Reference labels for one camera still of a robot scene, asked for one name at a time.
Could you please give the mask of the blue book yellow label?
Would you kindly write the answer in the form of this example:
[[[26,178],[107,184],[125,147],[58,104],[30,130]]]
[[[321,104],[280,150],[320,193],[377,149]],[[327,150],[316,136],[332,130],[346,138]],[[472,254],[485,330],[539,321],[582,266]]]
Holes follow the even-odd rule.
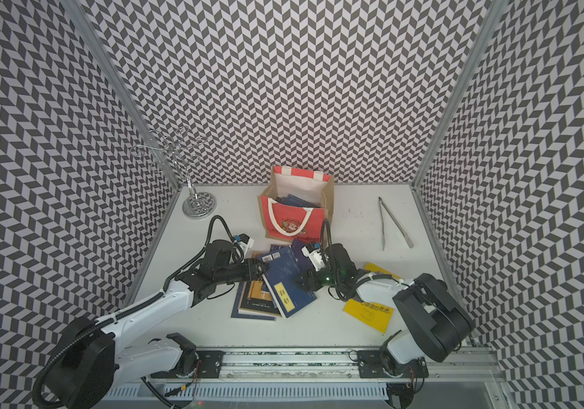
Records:
[[[257,259],[267,265],[262,278],[283,318],[291,318],[317,300],[314,292],[302,288],[302,271],[290,247],[259,255]]]

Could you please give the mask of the blue book text back cover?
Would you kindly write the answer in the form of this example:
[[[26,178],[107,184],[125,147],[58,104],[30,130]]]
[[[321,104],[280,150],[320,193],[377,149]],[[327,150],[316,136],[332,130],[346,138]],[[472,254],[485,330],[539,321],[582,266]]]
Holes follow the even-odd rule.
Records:
[[[284,206],[292,206],[292,207],[300,207],[300,208],[312,208],[312,209],[318,209],[320,208],[320,206],[318,204],[313,204],[305,199],[301,199],[295,195],[289,194],[285,197],[276,197],[275,201],[278,204],[284,205]]]

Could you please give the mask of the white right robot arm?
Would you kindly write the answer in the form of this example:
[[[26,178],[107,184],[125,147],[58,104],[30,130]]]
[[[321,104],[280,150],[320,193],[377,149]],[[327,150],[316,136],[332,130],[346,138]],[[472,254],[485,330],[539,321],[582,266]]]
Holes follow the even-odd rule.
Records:
[[[386,271],[359,269],[341,244],[303,245],[301,260],[310,263],[297,280],[303,290],[333,290],[334,298],[347,308],[359,307],[368,321],[376,312],[399,313],[402,328],[384,341],[374,358],[359,358],[360,365],[373,367],[385,377],[426,378],[427,358],[444,361],[474,332],[469,313],[447,284],[431,274],[406,282]]]

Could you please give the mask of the dark blue book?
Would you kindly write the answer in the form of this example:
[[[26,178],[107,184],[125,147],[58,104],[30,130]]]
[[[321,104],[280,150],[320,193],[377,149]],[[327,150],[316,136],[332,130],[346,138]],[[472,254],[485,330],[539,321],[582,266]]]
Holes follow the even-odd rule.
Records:
[[[260,259],[265,263],[273,262],[275,271],[281,276],[295,275],[316,270],[309,257],[313,251],[313,244],[294,239],[290,245],[271,245],[270,252]]]

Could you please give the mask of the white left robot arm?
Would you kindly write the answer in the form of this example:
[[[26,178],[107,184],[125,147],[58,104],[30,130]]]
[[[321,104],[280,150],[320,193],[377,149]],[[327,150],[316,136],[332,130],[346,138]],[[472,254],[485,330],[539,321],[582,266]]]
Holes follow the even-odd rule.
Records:
[[[212,298],[217,286],[256,281],[267,263],[247,258],[238,238],[206,244],[148,298],[96,320],[73,320],[34,380],[39,408],[91,408],[114,388],[154,373],[196,378],[196,345],[180,333],[135,346],[164,320]]]

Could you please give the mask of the red burlap Christmas bag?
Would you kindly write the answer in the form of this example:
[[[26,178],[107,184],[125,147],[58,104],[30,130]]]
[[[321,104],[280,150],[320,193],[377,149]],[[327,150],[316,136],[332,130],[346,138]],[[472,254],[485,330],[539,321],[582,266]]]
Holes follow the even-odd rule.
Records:
[[[318,242],[324,221],[334,213],[335,179],[315,170],[275,166],[267,188],[258,197],[261,221],[266,237],[277,240]],[[275,198],[289,194],[305,199],[320,208],[300,208],[278,204]]]

